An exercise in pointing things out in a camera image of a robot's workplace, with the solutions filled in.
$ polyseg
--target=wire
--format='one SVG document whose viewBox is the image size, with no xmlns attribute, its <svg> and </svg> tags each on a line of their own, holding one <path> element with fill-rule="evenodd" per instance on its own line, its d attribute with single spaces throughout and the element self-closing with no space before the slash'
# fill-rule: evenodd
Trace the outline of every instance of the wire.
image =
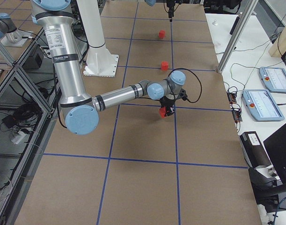
<svg viewBox="0 0 286 225">
<path fill-rule="evenodd" d="M 286 105 L 286 103 L 280 103 L 280 104 L 277 104 L 277 105 Z"/>
<path fill-rule="evenodd" d="M 191 70 L 186 69 L 186 68 L 176 68 L 176 69 L 173 69 L 173 70 L 169 73 L 168 76 L 170 76 L 170 75 L 171 75 L 174 71 L 176 71 L 176 70 L 186 70 L 186 71 L 189 71 L 191 74 L 193 74 L 193 75 L 196 77 L 196 79 L 198 80 L 198 82 L 199 82 L 199 84 L 200 84 L 200 94 L 199 94 L 197 100 L 195 100 L 195 101 L 190 101 L 190 100 L 187 98 L 187 101 L 188 101 L 189 103 L 196 103 L 196 102 L 198 102 L 198 101 L 200 100 L 200 98 L 201 98 L 201 95 L 202 95 L 202 83 L 201 83 L 199 77 L 198 77 L 194 72 L 192 72 Z"/>
<path fill-rule="evenodd" d="M 33 32 L 30 32 L 30 31 L 22 30 L 22 29 L 20 29 L 20 28 L 19 28 L 18 30 L 21 30 L 21 31 L 23 31 L 23 32 L 27 32 L 27 33 L 30 33 L 30 34 L 35 35 L 36 37 L 38 37 L 39 39 L 41 39 L 46 46 L 48 46 L 48 44 L 44 41 L 44 39 L 41 38 L 40 36 L 38 36 L 37 34 L 35 34 L 35 33 L 33 33 Z"/>
<path fill-rule="evenodd" d="M 53 67 L 53 81 L 54 81 L 54 87 L 55 87 L 55 100 L 56 100 L 56 107 L 57 107 L 57 112 L 58 112 L 58 118 L 59 118 L 59 123 L 62 125 L 63 128 L 67 128 L 63 123 L 62 120 L 60 118 L 60 114 L 59 114 L 59 99 L 58 99 L 58 91 L 57 91 L 57 83 L 56 83 L 56 77 L 55 77 L 55 67 L 54 65 L 52 65 Z"/>
<path fill-rule="evenodd" d="M 153 99 L 151 99 L 151 98 L 149 98 L 149 97 L 139 97 L 139 98 L 153 100 Z"/>
<path fill-rule="evenodd" d="M 37 153 L 33 153 L 34 155 L 37 155 L 37 156 L 40 156 L 40 155 L 43 155 L 44 154 L 44 150 L 41 146 L 37 145 L 37 144 L 34 144 L 34 143 L 26 143 L 26 144 L 32 144 L 32 145 L 35 145 L 38 147 L 38 149 L 41 150 L 41 153 L 37 154 Z"/>
<path fill-rule="evenodd" d="M 240 84 L 243 86 L 243 89 L 245 89 L 246 84 L 243 84 L 242 82 L 240 82 L 240 81 L 238 81 L 238 80 L 236 80 L 236 79 L 233 78 L 232 67 L 233 67 L 234 65 L 239 65 L 239 66 L 242 66 L 242 67 L 245 67 L 245 68 L 256 68 L 256 69 L 259 69 L 259 68 L 257 68 L 257 67 L 247 67 L 247 66 L 244 66 L 244 65 L 242 65 L 242 64 L 240 64 L 240 63 L 234 63 L 234 64 L 231 65 L 231 67 L 230 67 L 231 79 L 234 80 L 234 81 L 236 81 L 236 82 L 238 82 L 238 83 L 240 83 Z"/>
<path fill-rule="evenodd" d="M 7 113 L 5 113 L 5 112 L 0 112 L 0 113 L 2 113 L 2 114 L 6 114 L 6 115 L 8 115 L 8 116 L 10 115 L 10 114 L 7 114 Z"/>
<path fill-rule="evenodd" d="M 20 96 L 24 102 L 27 102 L 27 103 L 30 103 L 30 102 L 31 102 L 31 101 L 27 100 L 23 95 L 19 94 L 19 93 L 13 88 L 13 86 L 12 86 L 11 84 L 9 85 L 9 87 L 13 90 L 13 92 L 14 92 L 16 95 Z"/>
<path fill-rule="evenodd" d="M 279 28 L 279 26 L 282 24 L 282 21 L 284 20 L 284 17 L 286 16 L 286 13 L 284 14 L 284 16 L 282 17 L 282 20 L 280 21 L 279 25 L 277 26 L 277 28 L 274 30 L 274 34 L 276 32 L 276 30 Z"/>
<path fill-rule="evenodd" d="M 282 204 L 282 202 L 284 202 L 285 199 L 286 199 L 286 197 L 283 198 L 283 199 L 278 203 L 277 208 L 276 208 L 276 211 L 275 211 L 275 214 L 273 215 L 273 216 L 274 216 L 274 220 L 273 220 L 272 225 L 275 225 L 278 210 L 280 209 L 280 205 Z"/>
</svg>

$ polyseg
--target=cable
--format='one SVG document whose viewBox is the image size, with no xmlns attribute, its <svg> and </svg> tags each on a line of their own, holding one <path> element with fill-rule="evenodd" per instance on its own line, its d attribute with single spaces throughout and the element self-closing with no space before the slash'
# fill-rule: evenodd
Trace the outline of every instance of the cable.
<svg viewBox="0 0 286 225">
<path fill-rule="evenodd" d="M 60 118 L 60 114 L 59 114 L 59 99 L 58 99 L 58 91 L 57 91 L 57 83 L 56 83 L 56 77 L 55 77 L 55 67 L 54 65 L 52 65 L 53 67 L 53 81 L 54 81 L 54 87 L 55 87 L 55 100 L 56 100 L 56 107 L 57 107 L 57 112 L 58 112 L 58 118 L 59 118 L 59 123 L 62 125 L 63 128 L 67 127 L 62 123 L 62 120 Z"/>
<path fill-rule="evenodd" d="M 19 94 L 19 93 L 13 88 L 13 86 L 12 86 L 11 84 L 9 84 L 9 87 L 13 90 L 13 92 L 14 92 L 16 95 L 20 96 L 24 102 L 27 102 L 27 103 L 30 103 L 30 102 L 31 102 L 31 101 L 27 100 L 23 95 Z"/>
<path fill-rule="evenodd" d="M 33 32 L 30 32 L 30 31 L 22 30 L 22 29 L 20 29 L 20 28 L 19 28 L 18 30 L 21 30 L 21 31 L 23 31 L 23 32 L 27 32 L 27 33 L 30 33 L 30 34 L 35 35 L 36 37 L 38 37 L 39 39 L 41 39 L 46 46 L 48 46 L 48 44 L 44 41 L 44 39 L 41 38 L 40 36 L 38 36 L 37 34 L 35 34 L 35 33 L 33 33 Z"/>
<path fill-rule="evenodd" d="M 151 98 L 149 98 L 149 97 L 139 97 L 139 98 L 153 100 L 153 99 L 151 99 Z"/>
<path fill-rule="evenodd" d="M 199 94 L 197 100 L 195 100 L 195 101 L 190 101 L 190 100 L 187 98 L 187 101 L 188 101 L 189 103 L 196 103 L 196 102 L 198 102 L 198 101 L 200 100 L 200 98 L 201 98 L 201 95 L 202 95 L 202 83 L 201 83 L 199 77 L 198 77 L 194 72 L 192 72 L 191 70 L 186 69 L 186 68 L 176 68 L 176 69 L 173 69 L 173 70 L 169 73 L 168 76 L 170 76 L 170 75 L 171 75 L 174 71 L 176 71 L 176 70 L 186 70 L 186 71 L 189 71 L 191 74 L 193 74 L 193 75 L 196 77 L 196 79 L 198 80 L 198 82 L 199 82 L 199 84 L 200 84 L 200 94 Z"/>
<path fill-rule="evenodd" d="M 234 65 L 239 65 L 239 66 L 242 66 L 242 67 L 245 67 L 245 68 L 255 68 L 255 69 L 259 69 L 259 68 L 257 68 L 257 67 L 247 67 L 247 66 L 244 66 L 244 65 L 239 64 L 239 63 L 234 63 L 234 64 L 231 65 L 231 67 L 230 67 L 231 79 L 234 80 L 234 81 L 236 81 L 236 82 L 238 82 L 238 83 L 240 83 L 240 84 L 243 86 L 243 89 L 245 89 L 246 84 L 243 84 L 242 82 L 240 82 L 240 81 L 238 81 L 238 80 L 236 80 L 236 79 L 233 78 L 232 67 L 233 67 Z"/>
<path fill-rule="evenodd" d="M 286 105 L 286 103 L 280 103 L 280 104 L 277 104 L 277 105 Z"/>
<path fill-rule="evenodd" d="M 283 198 L 283 199 L 278 203 L 277 208 L 276 208 L 276 211 L 275 211 L 275 214 L 273 215 L 273 216 L 274 216 L 274 220 L 273 220 L 272 225 L 275 225 L 278 210 L 280 209 L 280 205 L 282 204 L 282 202 L 284 202 L 285 199 L 286 199 L 286 197 Z"/>
</svg>

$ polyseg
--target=blue tape line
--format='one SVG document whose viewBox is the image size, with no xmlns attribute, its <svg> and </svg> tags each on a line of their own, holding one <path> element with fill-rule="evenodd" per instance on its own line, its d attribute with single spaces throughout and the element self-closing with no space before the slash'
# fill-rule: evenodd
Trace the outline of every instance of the blue tape line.
<svg viewBox="0 0 286 225">
<path fill-rule="evenodd" d="M 231 109 L 209 109 L 209 108 L 195 108 L 195 107 L 182 107 L 182 106 L 177 106 L 176 108 L 179 108 L 179 109 L 196 109 L 196 110 L 231 112 Z"/>
<path fill-rule="evenodd" d="M 45 156 L 64 156 L 64 157 L 75 157 L 75 158 L 97 158 L 97 159 L 109 159 L 108 157 L 102 156 L 82 156 L 82 155 L 70 155 L 70 154 L 58 154 L 58 153 L 44 153 Z"/>
<path fill-rule="evenodd" d="M 177 119 L 176 108 L 174 107 L 174 131 L 175 131 L 175 154 L 176 154 L 176 178 L 177 178 L 177 204 L 178 204 L 178 225 L 181 225 L 181 211 L 180 211 L 180 187 L 179 187 L 179 166 L 178 166 L 178 138 L 177 138 Z"/>
<path fill-rule="evenodd" d="M 158 161 L 158 160 L 144 160 L 144 159 L 134 159 L 134 158 L 110 158 L 110 159 L 111 160 L 118 160 L 118 161 L 131 161 L 131 162 L 142 162 L 142 163 L 176 164 L 176 162 Z"/>
<path fill-rule="evenodd" d="M 132 104 L 132 103 L 122 103 L 122 105 L 134 105 L 134 106 L 149 106 L 149 107 L 157 107 L 160 108 L 160 105 L 141 105 L 141 104 Z"/>
<path fill-rule="evenodd" d="M 162 164 L 179 164 L 179 165 L 193 165 L 193 166 L 207 166 L 207 167 L 222 167 L 222 168 L 234 168 L 234 169 L 247 169 L 246 166 L 236 165 L 215 165 L 215 164 L 202 164 L 202 163 L 183 163 L 183 162 L 170 162 L 160 160 L 144 160 L 144 159 L 132 159 L 132 158 L 117 158 L 117 157 L 102 157 L 102 156 L 85 156 L 85 155 L 71 155 L 71 154 L 58 154 L 58 153 L 44 153 L 45 156 L 59 156 L 59 157 L 75 157 L 75 158 L 95 158 L 95 159 L 110 159 L 117 161 L 135 161 L 135 162 L 148 162 L 148 163 L 162 163 Z"/>
<path fill-rule="evenodd" d="M 237 165 L 214 165 L 214 164 L 201 164 L 201 163 L 178 163 L 179 165 L 195 165 L 195 166 L 207 166 L 207 167 L 221 167 L 221 168 L 234 168 L 234 169 L 248 169 L 247 166 Z"/>
<path fill-rule="evenodd" d="M 172 69 L 174 69 L 174 57 L 173 57 L 173 25 L 172 25 L 172 22 L 170 22 L 170 29 L 171 29 Z"/>
<path fill-rule="evenodd" d="M 123 19 L 135 19 L 135 17 L 123 17 L 123 16 L 100 16 L 101 18 L 123 18 Z M 139 20 L 169 20 L 169 19 L 160 19 L 160 18 L 141 18 L 141 17 L 137 17 L 136 19 Z M 175 21 L 190 21 L 190 22 L 207 22 L 206 20 L 180 20 L 180 19 L 173 19 Z"/>
<path fill-rule="evenodd" d="M 135 17 L 137 16 L 138 8 L 139 8 L 139 4 L 137 3 L 137 9 L 136 9 L 136 12 L 135 12 Z M 133 36 L 134 25 L 135 25 L 135 19 L 133 21 L 132 36 Z M 132 44 L 132 40 L 130 40 L 130 44 L 129 44 L 129 49 L 128 49 L 128 55 L 127 55 L 127 60 L 126 60 L 126 67 L 125 67 L 125 71 L 124 71 L 122 87 L 124 86 L 124 82 L 125 82 L 125 76 L 126 76 L 126 71 L 127 71 L 127 64 L 128 64 L 128 60 L 129 60 L 129 53 L 130 53 L 131 44 Z M 115 121 L 115 126 L 114 126 L 114 131 L 113 131 L 113 137 L 112 137 L 111 144 L 110 144 L 110 154 L 109 154 L 109 159 L 108 159 L 106 172 L 105 172 L 105 177 L 104 177 L 104 183 L 103 183 L 103 188 L 102 188 L 102 194 L 101 194 L 101 199 L 100 199 L 100 204 L 99 204 L 99 210 L 98 210 L 98 217 L 97 217 L 96 225 L 99 225 L 99 221 L 100 221 L 103 197 L 104 197 L 104 192 L 105 192 L 105 185 L 106 185 L 108 171 L 109 171 L 109 167 L 110 167 L 110 157 L 111 157 L 111 152 L 112 152 L 113 145 L 114 145 L 116 128 L 117 128 L 117 122 L 118 122 L 118 118 L 119 118 L 119 112 L 120 112 L 120 106 L 118 105 L 117 114 L 116 114 L 116 121 Z"/>
<path fill-rule="evenodd" d="M 137 39 L 137 38 L 123 38 L 123 37 L 105 37 L 105 39 L 170 42 L 169 40 Z M 180 42 L 180 43 L 181 43 L 181 42 L 183 42 L 183 43 L 199 43 L 199 44 L 213 44 L 212 42 L 206 42 L 206 41 L 173 41 L 173 42 Z"/>
<path fill-rule="evenodd" d="M 100 199 L 100 204 L 99 204 L 99 210 L 98 210 L 98 217 L 97 217 L 96 225 L 99 225 L 99 221 L 100 221 L 101 208 L 102 208 L 102 203 L 103 203 L 103 197 L 104 197 L 104 192 L 105 192 L 107 176 L 108 176 L 108 172 L 109 172 L 109 168 L 110 168 L 110 157 L 111 157 L 111 152 L 113 150 L 113 145 L 114 145 L 114 140 L 115 140 L 115 134 L 116 134 L 118 117 L 119 117 L 119 111 L 120 111 L 120 106 L 118 105 L 117 114 L 116 114 L 116 121 L 115 121 L 115 126 L 114 126 L 114 131 L 113 131 L 113 136 L 112 136 L 111 143 L 110 143 L 110 153 L 109 153 L 107 166 L 106 166 L 106 172 L 105 172 L 105 177 L 104 177 L 104 182 L 103 182 L 103 188 L 102 188 L 102 194 L 101 194 L 101 199 Z"/>
</svg>

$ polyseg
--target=red block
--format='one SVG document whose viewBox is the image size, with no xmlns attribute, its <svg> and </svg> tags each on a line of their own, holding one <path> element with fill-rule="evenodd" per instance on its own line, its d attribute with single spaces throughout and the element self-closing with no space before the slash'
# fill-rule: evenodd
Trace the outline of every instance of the red block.
<svg viewBox="0 0 286 225">
<path fill-rule="evenodd" d="M 168 70 L 168 68 L 169 68 L 168 62 L 166 62 L 166 61 L 161 62 L 161 70 L 166 71 L 166 70 Z"/>
<path fill-rule="evenodd" d="M 160 39 L 163 39 L 165 36 L 166 36 L 166 31 L 164 31 L 164 30 L 161 30 L 161 31 L 158 33 L 158 37 L 159 37 Z"/>
</svg>

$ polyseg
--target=black cable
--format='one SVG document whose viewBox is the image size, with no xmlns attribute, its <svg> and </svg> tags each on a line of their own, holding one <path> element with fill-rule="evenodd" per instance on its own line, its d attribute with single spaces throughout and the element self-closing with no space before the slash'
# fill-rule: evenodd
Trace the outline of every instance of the black cable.
<svg viewBox="0 0 286 225">
<path fill-rule="evenodd" d="M 191 70 L 186 69 L 186 68 L 176 68 L 176 69 L 173 69 L 173 70 L 169 73 L 168 76 L 170 76 L 171 73 L 173 73 L 173 72 L 176 71 L 176 70 L 186 70 L 186 71 L 189 71 L 191 74 L 193 74 L 193 75 L 197 78 L 197 80 L 198 80 L 198 82 L 199 82 L 199 84 L 200 84 L 200 94 L 199 94 L 199 96 L 198 96 L 198 98 L 197 98 L 196 101 L 190 101 L 188 98 L 187 98 L 187 101 L 188 101 L 189 103 L 196 103 L 196 102 L 198 102 L 198 101 L 200 100 L 200 98 L 201 98 L 201 95 L 202 95 L 202 83 L 201 83 L 199 77 L 198 77 L 194 72 L 192 72 Z"/>
<path fill-rule="evenodd" d="M 56 77 L 55 77 L 55 68 L 54 65 L 52 65 L 53 67 L 53 81 L 54 81 L 54 87 L 55 87 L 55 101 L 56 101 L 56 105 L 57 105 L 57 112 L 58 112 L 58 118 L 59 118 L 59 123 L 62 125 L 62 127 L 67 128 L 63 123 L 62 120 L 60 118 L 60 114 L 59 114 L 59 99 L 58 99 L 58 91 L 57 91 L 57 83 L 56 83 Z"/>
<path fill-rule="evenodd" d="M 286 103 L 280 103 L 280 104 L 277 104 L 277 105 L 286 105 Z"/>
<path fill-rule="evenodd" d="M 10 114 L 7 114 L 7 113 L 5 113 L 5 112 L 0 112 L 0 113 L 2 113 L 2 114 L 6 114 L 6 115 L 8 115 L 8 116 L 10 115 Z"/>
<path fill-rule="evenodd" d="M 282 21 L 284 20 L 284 17 L 286 16 L 286 13 L 284 14 L 284 16 L 282 17 L 279 25 L 277 26 L 277 28 L 274 30 L 274 34 L 276 33 L 276 30 L 279 28 L 279 26 L 282 24 Z"/>
<path fill-rule="evenodd" d="M 46 46 L 48 46 L 48 44 L 44 41 L 44 39 L 41 38 L 40 36 L 38 36 L 37 34 L 35 34 L 35 33 L 33 33 L 33 32 L 30 32 L 30 31 L 22 30 L 22 29 L 20 29 L 20 28 L 19 28 L 18 30 L 21 30 L 21 31 L 23 31 L 23 32 L 27 32 L 27 33 L 30 33 L 30 34 L 35 35 L 36 37 L 38 37 L 39 39 L 41 39 Z"/>
<path fill-rule="evenodd" d="M 14 92 L 16 95 L 20 96 L 24 102 L 27 102 L 27 103 L 31 102 L 31 101 L 27 100 L 23 95 L 19 94 L 19 93 L 13 88 L 13 86 L 12 86 L 11 84 L 9 85 L 9 87 L 13 90 L 13 92 Z"/>
<path fill-rule="evenodd" d="M 149 97 L 139 97 L 139 98 L 153 100 L 153 99 L 151 99 L 151 98 L 149 98 Z"/>
</svg>

